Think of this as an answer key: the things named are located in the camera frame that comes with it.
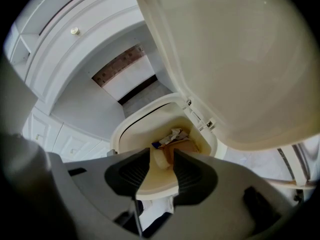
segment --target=white wall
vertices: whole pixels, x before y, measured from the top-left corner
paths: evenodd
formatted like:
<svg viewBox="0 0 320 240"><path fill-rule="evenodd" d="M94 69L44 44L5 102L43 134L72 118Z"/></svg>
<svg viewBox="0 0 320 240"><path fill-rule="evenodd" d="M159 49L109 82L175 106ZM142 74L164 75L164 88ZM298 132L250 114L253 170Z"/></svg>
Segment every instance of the white wall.
<svg viewBox="0 0 320 240"><path fill-rule="evenodd" d="M154 74L148 57L143 56L107 82L103 89L118 101Z"/></svg>
<svg viewBox="0 0 320 240"><path fill-rule="evenodd" d="M119 56L124 51L137 44L139 44L139 40L137 39L136 32L132 30L98 51L83 66L82 70L84 70L89 77L92 78L100 69L112 61L115 57Z"/></svg>
<svg viewBox="0 0 320 240"><path fill-rule="evenodd" d="M159 82L166 86L170 91L175 93L177 90L174 87L172 81L170 80L168 72L158 52L156 43L147 25L138 27L135 30L135 34L136 38L140 41Z"/></svg>
<svg viewBox="0 0 320 240"><path fill-rule="evenodd" d="M52 115L76 129L106 140L125 119L122 106L83 70L67 85Z"/></svg>

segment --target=cabinet door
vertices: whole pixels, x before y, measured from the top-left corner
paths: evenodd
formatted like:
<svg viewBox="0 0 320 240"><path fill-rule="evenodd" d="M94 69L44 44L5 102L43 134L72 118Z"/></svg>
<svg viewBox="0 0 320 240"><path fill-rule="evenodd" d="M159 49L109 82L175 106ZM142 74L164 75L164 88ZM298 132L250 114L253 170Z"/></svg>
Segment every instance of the cabinet door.
<svg viewBox="0 0 320 240"><path fill-rule="evenodd" d="M107 156L107 152L109 151L110 143L102 140L98 145L90 150L90 152L83 158L83 160L105 158Z"/></svg>
<svg viewBox="0 0 320 240"><path fill-rule="evenodd" d="M79 161L100 142L101 139L88 136L64 124L53 152L65 159Z"/></svg>
<svg viewBox="0 0 320 240"><path fill-rule="evenodd" d="M33 108L22 130L22 135L52 152L62 123Z"/></svg>

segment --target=white cabinet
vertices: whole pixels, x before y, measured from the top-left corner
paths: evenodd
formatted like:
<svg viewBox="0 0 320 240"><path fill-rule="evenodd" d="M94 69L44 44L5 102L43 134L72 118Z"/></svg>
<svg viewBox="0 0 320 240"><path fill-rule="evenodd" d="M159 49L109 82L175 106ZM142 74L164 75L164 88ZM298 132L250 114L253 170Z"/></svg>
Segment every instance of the white cabinet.
<svg viewBox="0 0 320 240"><path fill-rule="evenodd" d="M100 142L101 139L83 134L64 124L52 152L67 160L79 161Z"/></svg>
<svg viewBox="0 0 320 240"><path fill-rule="evenodd" d="M91 149L91 151L82 160L105 158L107 156L107 152L109 151L110 143L102 140L98 145Z"/></svg>
<svg viewBox="0 0 320 240"><path fill-rule="evenodd" d="M52 152L62 123L33 108L25 122L22 135L37 142L45 151Z"/></svg>

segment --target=wooden trim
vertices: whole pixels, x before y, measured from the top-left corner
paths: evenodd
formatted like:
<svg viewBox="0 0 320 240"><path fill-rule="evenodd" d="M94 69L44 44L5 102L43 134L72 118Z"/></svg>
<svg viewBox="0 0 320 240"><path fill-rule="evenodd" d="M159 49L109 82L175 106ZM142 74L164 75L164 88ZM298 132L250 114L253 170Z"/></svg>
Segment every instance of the wooden trim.
<svg viewBox="0 0 320 240"><path fill-rule="evenodd" d="M140 83L137 87L135 87L133 90L129 91L125 96L123 96L121 99L118 100L120 105L125 104L128 100L130 100L133 96L140 93L143 89L147 88L149 85L157 81L157 77L154 74L153 76L149 77L144 82Z"/></svg>

